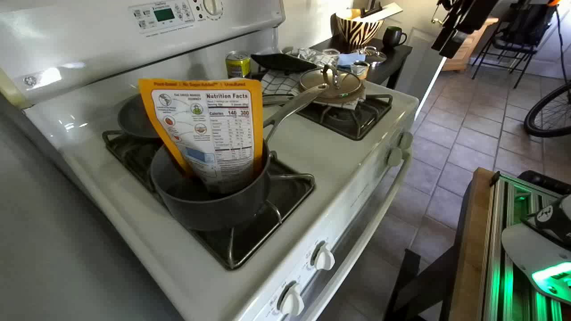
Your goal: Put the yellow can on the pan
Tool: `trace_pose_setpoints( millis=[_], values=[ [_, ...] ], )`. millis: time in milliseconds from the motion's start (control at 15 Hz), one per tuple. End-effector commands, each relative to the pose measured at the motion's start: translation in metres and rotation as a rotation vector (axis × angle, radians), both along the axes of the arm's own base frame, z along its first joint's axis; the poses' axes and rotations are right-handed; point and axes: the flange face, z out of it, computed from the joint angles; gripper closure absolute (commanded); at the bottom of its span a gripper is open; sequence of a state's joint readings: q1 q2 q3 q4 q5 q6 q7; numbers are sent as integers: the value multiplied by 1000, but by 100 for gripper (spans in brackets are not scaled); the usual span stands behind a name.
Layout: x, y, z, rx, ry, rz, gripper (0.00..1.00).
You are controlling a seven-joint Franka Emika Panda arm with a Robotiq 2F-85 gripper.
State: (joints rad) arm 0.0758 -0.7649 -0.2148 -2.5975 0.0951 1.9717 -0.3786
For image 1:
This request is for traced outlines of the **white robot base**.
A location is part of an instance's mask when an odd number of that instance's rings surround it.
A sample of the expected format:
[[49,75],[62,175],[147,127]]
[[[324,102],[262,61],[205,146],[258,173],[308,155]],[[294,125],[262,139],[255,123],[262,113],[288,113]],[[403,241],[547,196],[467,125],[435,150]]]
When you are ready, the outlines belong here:
[[571,196],[504,228],[501,246],[535,291],[571,303]]

